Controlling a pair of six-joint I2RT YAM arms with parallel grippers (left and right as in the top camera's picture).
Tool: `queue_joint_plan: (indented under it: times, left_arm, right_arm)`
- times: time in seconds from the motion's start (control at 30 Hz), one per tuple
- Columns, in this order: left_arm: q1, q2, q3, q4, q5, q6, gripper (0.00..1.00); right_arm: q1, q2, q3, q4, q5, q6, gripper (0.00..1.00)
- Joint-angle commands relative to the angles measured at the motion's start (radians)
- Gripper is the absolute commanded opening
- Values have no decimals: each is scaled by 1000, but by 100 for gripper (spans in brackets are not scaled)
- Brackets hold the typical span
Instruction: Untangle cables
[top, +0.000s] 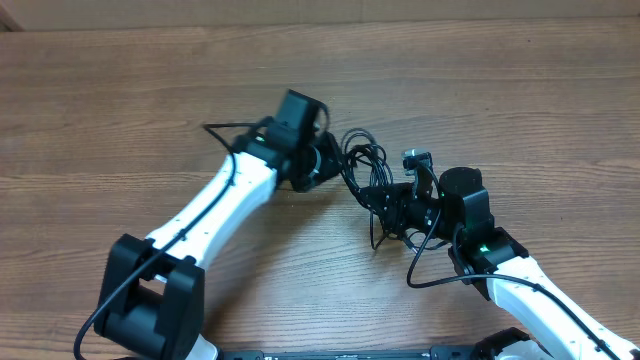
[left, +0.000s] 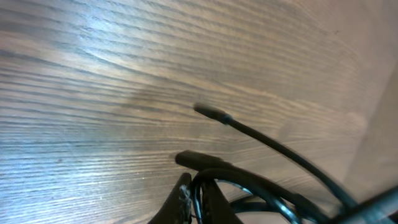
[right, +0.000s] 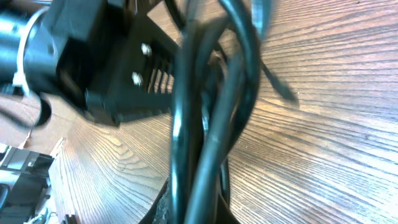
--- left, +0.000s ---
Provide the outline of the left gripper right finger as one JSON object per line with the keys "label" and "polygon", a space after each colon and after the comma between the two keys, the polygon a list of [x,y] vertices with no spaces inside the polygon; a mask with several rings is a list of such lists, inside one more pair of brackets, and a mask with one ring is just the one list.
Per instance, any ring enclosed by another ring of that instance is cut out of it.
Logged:
{"label": "left gripper right finger", "polygon": [[214,180],[206,180],[201,189],[203,224],[243,224]]}

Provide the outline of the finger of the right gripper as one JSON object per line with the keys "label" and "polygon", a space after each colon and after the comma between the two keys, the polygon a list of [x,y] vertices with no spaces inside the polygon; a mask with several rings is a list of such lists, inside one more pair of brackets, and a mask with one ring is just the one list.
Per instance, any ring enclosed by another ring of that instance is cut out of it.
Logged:
{"label": "finger of the right gripper", "polygon": [[338,215],[332,224],[397,224],[397,186],[370,198],[348,212]]}

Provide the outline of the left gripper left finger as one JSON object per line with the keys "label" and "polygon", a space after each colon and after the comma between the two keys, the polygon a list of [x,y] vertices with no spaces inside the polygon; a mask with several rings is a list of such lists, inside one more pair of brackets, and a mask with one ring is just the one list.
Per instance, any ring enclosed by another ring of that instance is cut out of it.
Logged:
{"label": "left gripper left finger", "polygon": [[149,224],[191,224],[191,183],[191,174],[183,173]]}

